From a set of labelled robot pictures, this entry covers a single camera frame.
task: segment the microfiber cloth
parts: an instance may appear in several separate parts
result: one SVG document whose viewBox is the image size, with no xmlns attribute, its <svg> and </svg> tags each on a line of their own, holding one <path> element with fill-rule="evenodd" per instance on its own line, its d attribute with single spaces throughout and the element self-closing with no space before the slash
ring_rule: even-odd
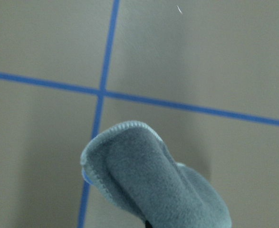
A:
<svg viewBox="0 0 279 228">
<path fill-rule="evenodd" d="M 160 136 L 139 121 L 96 136 L 81 154 L 82 174 L 146 228 L 231 228 L 228 208 L 194 169 L 177 163 Z"/>
</svg>

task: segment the towel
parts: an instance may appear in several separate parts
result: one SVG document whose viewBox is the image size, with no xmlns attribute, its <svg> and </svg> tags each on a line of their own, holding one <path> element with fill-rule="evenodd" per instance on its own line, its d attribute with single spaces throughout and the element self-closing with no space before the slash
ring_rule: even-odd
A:
<svg viewBox="0 0 279 228">
<path fill-rule="evenodd" d="M 211 184 L 176 162 L 161 137 L 140 121 L 119 123 L 85 147 L 84 179 L 153 228 L 231 228 L 228 208 Z"/>
</svg>

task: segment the washcloth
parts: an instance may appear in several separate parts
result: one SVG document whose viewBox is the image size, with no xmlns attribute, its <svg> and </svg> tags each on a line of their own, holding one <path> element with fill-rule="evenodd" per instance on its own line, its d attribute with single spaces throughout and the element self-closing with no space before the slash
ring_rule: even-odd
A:
<svg viewBox="0 0 279 228">
<path fill-rule="evenodd" d="M 177 163 L 139 121 L 96 136 L 81 154 L 82 174 L 103 196 L 153 228 L 231 228 L 228 208 L 194 169 Z"/>
</svg>

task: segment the cloth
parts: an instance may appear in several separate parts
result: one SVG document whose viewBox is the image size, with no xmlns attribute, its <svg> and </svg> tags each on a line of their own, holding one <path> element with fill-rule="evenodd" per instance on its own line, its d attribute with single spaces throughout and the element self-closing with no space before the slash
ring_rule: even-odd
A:
<svg viewBox="0 0 279 228">
<path fill-rule="evenodd" d="M 231 228 L 228 208 L 194 169 L 177 163 L 139 121 L 119 123 L 81 154 L 83 176 L 103 196 L 153 228 Z"/>
</svg>

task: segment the blue line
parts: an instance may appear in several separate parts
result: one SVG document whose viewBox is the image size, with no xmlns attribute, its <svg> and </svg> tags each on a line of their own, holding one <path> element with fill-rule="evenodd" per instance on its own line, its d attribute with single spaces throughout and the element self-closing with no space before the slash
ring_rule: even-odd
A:
<svg viewBox="0 0 279 228">
<path fill-rule="evenodd" d="M 50 87 L 50 88 L 54 88 L 54 89 L 63 89 L 63 90 L 77 92 L 77 93 L 84 93 L 84 94 L 98 95 L 100 93 L 99 90 L 91 88 L 91 87 L 85 87 L 85 86 L 80 86 L 80 85 L 71 85 L 71 84 L 66 84 L 66 83 L 62 83 L 62 82 L 55 82 L 55 81 L 50 81 L 50 80 L 18 76 L 18 75 L 6 74 L 6 73 L 0 73 L 0 79 L 30 84 L 30 85 L 35 85 L 35 86 L 44 86 L 44 87 Z"/>
<path fill-rule="evenodd" d="M 260 123 L 260 124 L 270 124 L 270 125 L 279 126 L 278 119 L 254 116 L 254 115 L 250 115 L 250 114 L 242 114 L 242 113 L 236 113 L 236 112 L 231 112 L 231 111 L 224 111 L 224 110 L 218 110 L 218 109 L 213 109 L 213 108 L 201 107 L 201 106 L 196 106 L 196 105 L 175 103 L 175 102 L 170 102 L 170 101 L 153 99 L 153 98 L 149 98 L 149 97 L 127 95 L 127 94 L 110 92 L 110 91 L 106 92 L 106 96 L 111 97 L 111 98 L 116 98 L 116 99 L 128 100 L 128 101 L 132 101 L 132 102 L 151 104 L 151 105 L 156 105 L 156 106 L 164 106 L 164 107 L 170 107 L 170 108 L 174 108 L 174 109 L 181 109 L 181 110 L 209 114 L 209 115 L 217 115 L 220 117 L 239 119 L 239 120 L 243 120 L 243 121 L 255 122 L 255 123 Z"/>
<path fill-rule="evenodd" d="M 103 110 L 103 103 L 104 103 L 104 96 L 106 92 L 106 82 L 108 78 L 110 59 L 111 59 L 112 47 L 113 47 L 113 41 L 115 35 L 115 26 L 116 26 L 116 20 L 118 15 L 118 9 L 119 9 L 119 0 L 114 0 L 112 13 L 111 13 L 110 26 L 108 31 L 108 37 L 106 41 L 105 57 L 104 57 L 102 75 L 101 75 L 100 86 L 99 86 L 100 93 L 98 94 L 98 100 L 96 105 L 95 119 L 94 119 L 94 125 L 92 130 L 92 138 L 97 136 L 99 132 L 102 110 Z M 77 226 L 78 228 L 83 228 L 85 224 L 89 189 L 90 189 L 89 184 L 84 182 L 84 188 L 82 191 L 79 217 L 78 217 L 78 226 Z"/>
</svg>

